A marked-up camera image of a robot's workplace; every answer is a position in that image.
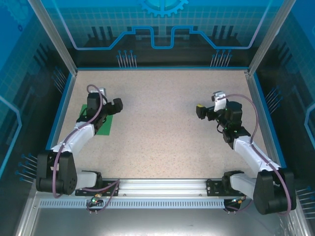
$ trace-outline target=black joint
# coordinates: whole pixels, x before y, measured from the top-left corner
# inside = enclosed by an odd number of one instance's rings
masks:
[[[296,208],[296,195],[293,172],[288,169],[279,169],[278,172],[288,189],[291,210],[294,210]],[[284,188],[274,171],[264,170],[258,172],[253,200],[258,212],[263,215],[287,210],[287,198]]]

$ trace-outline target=ventilated metal strip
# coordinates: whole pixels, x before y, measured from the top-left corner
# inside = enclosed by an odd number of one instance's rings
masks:
[[[107,202],[94,208],[102,208]],[[87,199],[42,199],[40,208],[86,208]],[[111,209],[215,209],[224,208],[223,199],[113,199]]]

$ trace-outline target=metal panel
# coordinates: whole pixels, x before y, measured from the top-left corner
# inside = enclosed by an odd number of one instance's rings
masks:
[[[40,209],[33,236],[274,236],[276,214],[254,207],[228,214],[222,209],[106,209],[98,215],[82,209]]]

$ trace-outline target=black mounting plate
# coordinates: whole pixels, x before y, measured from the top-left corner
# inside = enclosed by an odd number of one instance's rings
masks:
[[[208,197],[242,197],[243,193],[236,190],[229,190],[227,193],[223,187],[222,180],[212,180],[208,179],[206,182],[207,185],[207,196]]]

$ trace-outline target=cable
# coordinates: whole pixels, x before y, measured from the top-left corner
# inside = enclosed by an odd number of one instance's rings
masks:
[[[222,99],[225,99],[225,98],[229,98],[229,97],[242,97],[246,100],[248,100],[251,105],[254,107],[254,110],[255,110],[255,115],[256,115],[256,125],[255,125],[255,129],[252,133],[252,136],[251,136],[251,147],[252,149],[256,152],[256,154],[268,165],[271,167],[271,169],[275,172],[275,174],[277,175],[278,179],[280,180],[280,183],[283,187],[283,190],[284,190],[284,193],[285,193],[285,197],[286,197],[286,201],[287,201],[287,210],[285,213],[278,213],[279,215],[283,215],[283,216],[286,216],[290,213],[291,211],[291,198],[290,198],[290,194],[289,194],[289,191],[287,189],[287,186],[284,182],[284,179],[282,178],[282,176],[280,175],[280,173],[278,172],[278,170],[255,148],[255,146],[253,145],[253,139],[254,139],[254,136],[257,132],[257,129],[258,129],[258,112],[257,112],[257,108],[255,106],[255,104],[246,96],[242,95],[242,94],[230,94],[230,95],[227,95],[225,97],[222,97],[222,98],[218,98],[218,100],[222,100]]]
[[[113,187],[117,182],[120,183],[120,180],[118,179],[115,182],[111,183],[110,185],[108,185],[104,188],[100,188],[100,189],[82,188],[82,190],[89,191],[89,192],[103,192],[103,191],[106,191],[107,189]]]
[[[96,87],[95,85],[88,85],[87,86],[87,92],[90,93],[89,91],[89,88],[90,87],[93,87],[97,90],[98,94],[99,94],[99,98],[100,98],[100,105],[99,105],[99,108],[98,108],[98,111],[96,112],[96,114],[87,122],[85,122],[84,124],[80,125],[77,129],[74,129],[63,141],[63,144],[60,146],[59,150],[58,150],[58,153],[56,155],[56,159],[55,159],[55,162],[54,162],[54,170],[53,170],[53,196],[54,198],[59,198],[62,194],[59,194],[57,195],[56,193],[56,175],[57,175],[57,164],[58,164],[58,161],[59,161],[59,158],[60,158],[60,155],[61,155],[61,152],[64,148],[64,146],[66,145],[67,141],[70,139],[70,137],[76,133],[78,130],[82,129],[84,126],[90,124],[91,122],[93,122],[93,120],[95,120],[97,118],[97,116],[99,115],[101,109],[102,109],[102,106],[103,106],[103,96],[102,96],[102,93],[100,92],[100,90],[98,89],[98,87]]]
[[[248,209],[252,205],[252,203],[253,203],[253,200],[250,200],[250,203],[248,203],[248,205],[246,207],[244,207],[243,209],[240,209],[240,210],[236,207],[233,207],[233,206],[227,206],[226,208],[236,210],[237,212],[242,212],[242,211]]]
[[[220,123],[217,125],[217,131],[220,133],[220,134],[223,134],[222,131],[219,131],[218,127],[220,126]]]
[[[116,180],[115,182],[113,182],[112,184],[108,185],[108,186],[105,187],[105,188],[101,188],[101,189],[88,189],[88,188],[83,188],[83,190],[91,191],[91,192],[100,192],[100,191],[105,191],[105,190],[109,189],[110,187],[112,187],[114,184],[116,184],[116,185],[115,185],[115,188],[114,188],[114,190],[113,190],[113,192],[112,192],[112,194],[110,195],[110,198],[109,198],[108,201],[107,201],[107,203],[104,205],[103,208],[101,208],[100,210],[97,211],[97,212],[100,212],[100,211],[105,210],[105,208],[107,208],[107,206],[109,205],[110,201],[112,200],[112,198],[113,198],[113,196],[114,196],[114,194],[115,194],[115,192],[116,192],[116,190],[117,190],[117,187],[118,187],[119,183],[120,183],[120,180],[118,179],[118,180]],[[87,210],[91,212],[90,203],[91,203],[91,202],[89,202],[89,203],[87,204]]]

